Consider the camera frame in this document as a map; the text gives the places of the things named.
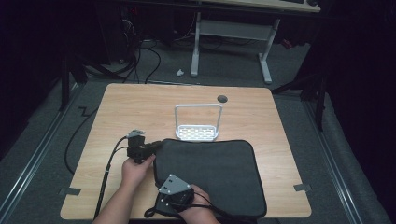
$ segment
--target desk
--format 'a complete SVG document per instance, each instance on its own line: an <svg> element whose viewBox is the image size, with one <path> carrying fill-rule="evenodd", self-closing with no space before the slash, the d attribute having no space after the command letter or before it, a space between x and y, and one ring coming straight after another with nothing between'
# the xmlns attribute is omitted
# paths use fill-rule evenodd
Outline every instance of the desk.
<svg viewBox="0 0 396 224"><path fill-rule="evenodd" d="M311 208L271 92L264 88L110 84L92 125L71 188L61 211L64 219L92 219L104 171L117 141L132 129L145 131L146 142L176 138L175 105L217 104L225 95L217 141L245 139L254 148L268 211L266 217L308 217ZM127 141L120 147L127 146ZM126 150L113 158L102 206L120 184ZM144 218L158 190L153 170L137 191L131 218ZM153 218L164 218L155 215Z"/></svg>
<svg viewBox="0 0 396 224"><path fill-rule="evenodd" d="M200 0L199 4L201 4L201 2L222 3L222 4L238 5L244 7L265 7L271 9L292 10L298 12L315 12L315 13L320 12L320 8L318 6L311 7L306 3L306 0L304 1L303 4L291 3L280 0L249 0L249 1ZM273 44L279 23L280 23L279 18L275 19L274 24L272 26L226 22L226 21L201 20L201 13L198 12L196 25L195 25L195 45L191 60L191 76L192 77L198 76L200 35L218 35L225 37L246 38L246 39L266 41L266 45L263 49L263 52L259 54L259 62L262 67L262 75L264 77L264 82L266 84L271 84L272 79L271 79L270 71L268 69L267 57L271 49L271 46Z"/></svg>

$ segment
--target perforated metal plate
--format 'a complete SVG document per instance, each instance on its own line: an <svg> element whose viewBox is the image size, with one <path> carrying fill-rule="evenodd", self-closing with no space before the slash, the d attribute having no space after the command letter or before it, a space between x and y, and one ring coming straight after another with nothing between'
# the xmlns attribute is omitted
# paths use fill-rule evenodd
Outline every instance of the perforated metal plate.
<svg viewBox="0 0 396 224"><path fill-rule="evenodd" d="M213 141L217 132L216 127L210 125L180 125L177 136L186 141Z"/></svg>

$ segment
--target handheld controller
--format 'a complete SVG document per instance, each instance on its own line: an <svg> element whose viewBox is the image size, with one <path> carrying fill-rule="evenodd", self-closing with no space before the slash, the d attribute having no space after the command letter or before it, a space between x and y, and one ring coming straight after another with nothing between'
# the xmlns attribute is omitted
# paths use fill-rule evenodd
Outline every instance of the handheld controller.
<svg viewBox="0 0 396 224"><path fill-rule="evenodd" d="M134 159L134 162L141 164L143 160L155 154L162 145L162 141L145 144L145 137L136 135L128 138L127 156Z"/></svg>

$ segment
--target table leg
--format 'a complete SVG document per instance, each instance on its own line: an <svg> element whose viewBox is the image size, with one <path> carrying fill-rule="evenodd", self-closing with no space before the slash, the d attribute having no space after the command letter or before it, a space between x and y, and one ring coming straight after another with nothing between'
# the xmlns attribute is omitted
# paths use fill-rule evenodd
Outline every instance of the table leg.
<svg viewBox="0 0 396 224"><path fill-rule="evenodd" d="M267 40L267 45L265 46L264 53L259 54L259 60L260 60L260 65L262 66L262 75L264 76L264 82L266 84L271 84L272 79L270 75L270 71L268 70L268 64L267 64L267 57L270 52L271 46L274 42L274 38L276 35L277 28L279 26L280 19L276 19L274 22L274 25L271 29L271 32L269 34L268 40Z"/></svg>
<svg viewBox="0 0 396 224"><path fill-rule="evenodd" d="M197 12L197 20L195 23L195 45L194 45L194 52L192 53L192 62L191 62L192 77L198 76L200 32L201 32L201 12Z"/></svg>

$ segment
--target gray carpet floor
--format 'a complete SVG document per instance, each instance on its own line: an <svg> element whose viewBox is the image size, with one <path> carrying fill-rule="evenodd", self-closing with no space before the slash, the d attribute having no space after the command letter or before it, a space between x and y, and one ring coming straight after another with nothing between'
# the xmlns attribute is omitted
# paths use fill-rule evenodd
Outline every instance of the gray carpet floor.
<svg viewBox="0 0 396 224"><path fill-rule="evenodd" d="M189 41L179 42L172 48L156 44L152 49L160 54L161 63L150 78L150 83L173 82L274 89L293 80L309 50L309 46L287 50L282 46L274 45L268 58L273 84L266 85L263 82L257 54L254 52L257 51L259 45L260 43L245 45L249 49L246 51L246 49L236 49L233 44L220 46L216 43L206 44L201 50L199 76L190 77L192 46ZM154 42L147 42L144 46L146 48L154 46ZM137 66L140 83L144 82L158 61L159 58L152 51L141 50L141 59ZM109 68L118 69L120 66L122 65L113 64ZM179 69L184 71L185 75L177 76L176 72ZM58 193L61 188L69 186L73 177L64 165L64 151L73 133L85 119L81 116L83 112L81 107L86 107L86 114L91 113L99 106L106 85L112 82L116 81L106 77L90 76L88 83L80 88L81 92L76 93L76 98L64 115L63 122L49 142L49 149L44 159L39 163L38 169L7 219L7 223L92 222L91 220L61 219L60 211L64 196ZM130 76L127 83L133 82L137 82L134 74ZM11 192L47 129L58 115L60 97L61 87L57 85L30 118L28 127L14 147L0 162L2 181L0 202L7 199L8 193ZM343 201L339 197L337 187L334 186L331 172L321 152L322 144L318 138L318 130L312 124L312 118L306 111L306 106L311 103L301 102L298 91L287 91L275 95L274 98L301 178L305 184L312 187L306 193L312 207L312 215L307 218L280 218L279 220L264 218L259 220L259 223L350 223ZM87 120L69 146L67 160L73 169L78 164L93 120L94 116ZM360 211L361 223L390 223L349 148L332 111L329 97L326 98L323 125L324 131L321 134L325 136L350 190L350 195Z"/></svg>

